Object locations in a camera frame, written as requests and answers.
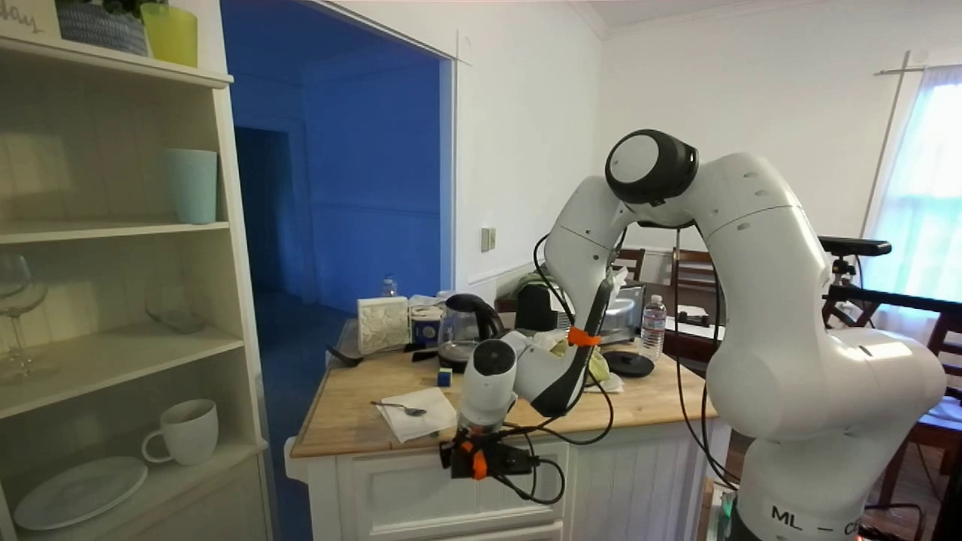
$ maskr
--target kitchen island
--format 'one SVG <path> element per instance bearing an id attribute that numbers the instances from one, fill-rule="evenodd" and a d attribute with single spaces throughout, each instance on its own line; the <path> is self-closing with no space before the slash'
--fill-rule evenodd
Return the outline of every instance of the kitchen island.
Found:
<path id="1" fill-rule="evenodd" d="M 313 537 L 698 537 L 707 460 L 678 409 L 675 364 L 660 351 L 645 356 L 656 371 L 609 393 L 608 439 L 571 446 L 534 435 L 534 452 L 565 471 L 565 483 L 553 470 L 538 475 L 538 494 L 565 488 L 556 505 L 527 503 L 497 480 L 452 480 L 440 464 L 440 439 L 452 434 L 407 446 L 394 439 L 370 403 L 432 388 L 435 360 L 413 364 L 398 351 L 328 371 L 299 434 L 285 441 L 289 479 L 308 494 Z M 699 434 L 702 380 L 678 372 L 690 426 Z M 445 393 L 458 405 L 460 377 Z M 712 453 L 725 460 L 728 426 L 712 409 L 707 418 Z M 509 424 L 531 426 L 540 415 L 521 400 Z M 603 424 L 603 397 L 587 390 L 578 409 L 550 426 L 569 439 L 592 439 Z"/>

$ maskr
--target ceiling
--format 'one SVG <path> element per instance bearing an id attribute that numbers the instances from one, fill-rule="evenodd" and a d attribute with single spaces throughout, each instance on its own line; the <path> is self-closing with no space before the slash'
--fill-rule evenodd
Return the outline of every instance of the ceiling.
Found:
<path id="1" fill-rule="evenodd" d="M 750 0 L 588 0 L 608 26 L 669 17 L 698 8 L 750 4 Z"/>

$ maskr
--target white wall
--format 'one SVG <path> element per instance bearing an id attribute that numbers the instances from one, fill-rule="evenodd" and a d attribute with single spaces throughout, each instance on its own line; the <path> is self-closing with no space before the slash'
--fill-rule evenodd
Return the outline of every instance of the white wall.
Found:
<path id="1" fill-rule="evenodd" d="M 332 4 L 458 57 L 454 285 L 527 265 L 573 185 L 599 170 L 592 17 L 565 4 Z M 486 226 L 492 252 L 482 252 Z"/>
<path id="2" fill-rule="evenodd" d="M 781 0 L 616 31 L 603 44 L 599 158 L 636 125 L 702 158 L 762 153 L 820 236 L 858 236 L 907 47 L 960 47 L 960 0 Z M 669 244 L 674 236 L 630 236 Z"/>

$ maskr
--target open shelving unit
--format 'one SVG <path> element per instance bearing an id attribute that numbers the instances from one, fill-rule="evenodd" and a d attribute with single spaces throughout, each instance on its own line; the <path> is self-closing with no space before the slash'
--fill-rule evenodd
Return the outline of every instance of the open shelving unit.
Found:
<path id="1" fill-rule="evenodd" d="M 2 31 L 0 72 L 0 252 L 27 255 L 49 285 L 22 336 L 55 364 L 0 384 L 0 537 L 271 537 L 232 76 Z M 159 175 L 169 147 L 220 153 L 212 224 L 174 219 Z M 202 331 L 144 314 L 162 283 L 202 291 Z M 15 524 L 17 503 L 46 479 L 138 457 L 159 412 L 189 397 L 217 400 L 209 460 L 151 467 L 130 503 L 78 525 Z"/>

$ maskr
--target wooden countertop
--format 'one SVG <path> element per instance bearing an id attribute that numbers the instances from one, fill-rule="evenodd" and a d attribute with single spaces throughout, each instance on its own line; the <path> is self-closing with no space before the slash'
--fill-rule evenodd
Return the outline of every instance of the wooden countertop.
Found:
<path id="1" fill-rule="evenodd" d="M 675 424 L 682 422 L 675 397 L 675 364 L 660 351 L 645 351 L 656 371 L 642 380 L 626 380 L 626 390 L 609 393 L 613 426 L 645 426 L 645 424 Z M 418 439 L 398 446 L 382 415 L 370 400 L 408 393 L 435 384 L 435 360 L 413 364 L 408 356 L 379 356 L 358 367 L 332 367 L 318 384 L 304 426 L 292 446 L 292 457 L 337 457 L 337 453 L 382 453 L 382 452 L 435 452 L 435 439 Z M 682 390 L 689 418 L 698 422 L 702 380 L 682 371 Z M 445 388 L 452 405 L 458 409 L 460 377 Z M 509 424 L 531 426 L 540 415 L 521 400 Z M 550 426 L 559 434 L 599 434 L 608 424 L 608 405 L 599 390 L 587 390 L 580 403 Z"/>

